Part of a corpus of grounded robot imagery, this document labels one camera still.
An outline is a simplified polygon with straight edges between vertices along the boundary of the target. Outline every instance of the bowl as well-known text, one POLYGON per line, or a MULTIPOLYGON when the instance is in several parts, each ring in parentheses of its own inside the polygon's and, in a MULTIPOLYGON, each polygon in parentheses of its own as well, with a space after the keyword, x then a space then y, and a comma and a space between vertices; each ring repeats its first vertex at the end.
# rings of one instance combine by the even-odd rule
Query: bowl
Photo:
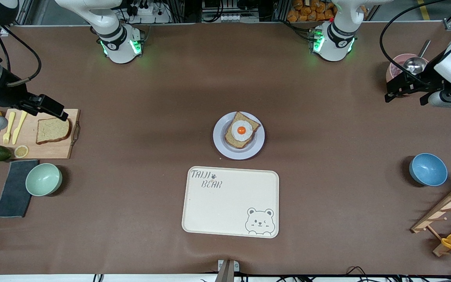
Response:
POLYGON ((439 157, 425 152, 411 161, 410 175, 420 184, 440 186, 448 178, 448 170, 439 157))
POLYGON ((25 187, 33 196, 46 196, 59 189, 62 184, 62 173, 53 164, 35 166, 25 179, 25 187))
MULTIPOLYGON (((417 57, 417 55, 415 54, 401 54, 398 55, 396 57, 394 57, 394 59, 392 59, 394 62, 399 63, 399 65, 403 66, 403 64, 406 62, 406 60, 413 58, 413 57, 417 57)), ((387 71, 385 73, 385 81, 389 82, 390 80, 392 80, 394 77, 396 77, 397 75, 399 75, 401 73, 401 70, 396 67, 395 65, 393 65, 392 63, 389 63, 389 66, 387 67, 387 71)))

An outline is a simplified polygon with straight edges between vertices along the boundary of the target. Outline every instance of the egg yolk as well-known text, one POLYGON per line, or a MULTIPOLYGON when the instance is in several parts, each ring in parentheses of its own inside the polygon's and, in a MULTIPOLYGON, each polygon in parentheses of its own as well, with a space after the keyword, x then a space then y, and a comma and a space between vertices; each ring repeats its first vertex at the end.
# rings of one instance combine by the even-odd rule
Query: egg yolk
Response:
POLYGON ((238 133, 245 134, 245 133, 247 133, 247 129, 245 127, 238 127, 238 133))

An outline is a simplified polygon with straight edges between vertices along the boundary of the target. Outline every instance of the knife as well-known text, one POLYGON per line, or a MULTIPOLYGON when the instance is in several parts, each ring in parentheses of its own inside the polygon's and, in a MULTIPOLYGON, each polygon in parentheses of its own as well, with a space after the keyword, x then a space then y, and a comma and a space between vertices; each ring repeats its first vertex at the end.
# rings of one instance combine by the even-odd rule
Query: knife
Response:
POLYGON ((15 128, 12 134, 11 143, 15 145, 16 139, 18 138, 18 134, 20 133, 20 128, 22 128, 23 121, 25 120, 27 116, 26 111, 22 111, 22 115, 20 116, 20 120, 18 121, 18 127, 15 128))

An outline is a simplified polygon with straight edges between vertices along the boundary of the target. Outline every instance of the yellow tape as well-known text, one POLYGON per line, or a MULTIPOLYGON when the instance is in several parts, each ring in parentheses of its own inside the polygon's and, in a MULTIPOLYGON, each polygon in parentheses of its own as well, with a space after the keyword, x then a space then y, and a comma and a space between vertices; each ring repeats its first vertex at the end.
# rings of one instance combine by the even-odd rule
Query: yellow tape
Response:
MULTIPOLYGON (((417 0, 417 3, 419 5, 424 4, 424 0, 417 0)), ((429 18, 428 9, 426 8, 426 6, 422 6, 419 9, 420 9, 420 13, 422 14, 422 18, 424 19, 424 21, 429 21, 431 18, 429 18)))

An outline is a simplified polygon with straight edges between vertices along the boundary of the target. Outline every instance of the tabletop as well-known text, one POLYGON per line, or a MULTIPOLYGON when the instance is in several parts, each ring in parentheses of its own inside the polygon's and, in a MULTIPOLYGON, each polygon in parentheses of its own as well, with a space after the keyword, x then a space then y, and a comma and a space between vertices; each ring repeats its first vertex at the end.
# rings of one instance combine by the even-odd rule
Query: tabletop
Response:
MULTIPOLYGON (((384 102, 383 27, 364 23, 352 52, 330 63, 281 24, 156 26, 143 57, 124 65, 104 57, 88 27, 13 27, 43 61, 27 89, 81 109, 82 130, 70 159, 41 161, 63 171, 58 194, 32 197, 24 218, 0 218, 0 274, 202 273, 224 258, 244 273, 451 274, 451 256, 431 253, 439 241, 409 230, 451 191, 451 109, 421 107, 420 93, 384 102), (265 127, 252 159, 213 145, 215 123, 232 111, 265 127), (444 185, 412 182, 408 162, 421 152, 444 160, 444 185), (186 233, 192 166, 277 172, 277 237, 186 233)), ((432 59, 451 33, 396 23, 384 44, 394 57, 426 39, 432 59)), ((13 72, 32 74, 32 54, 4 43, 13 72)), ((0 193, 8 168, 0 163, 0 193)), ((448 218, 435 229, 451 232, 448 218)))

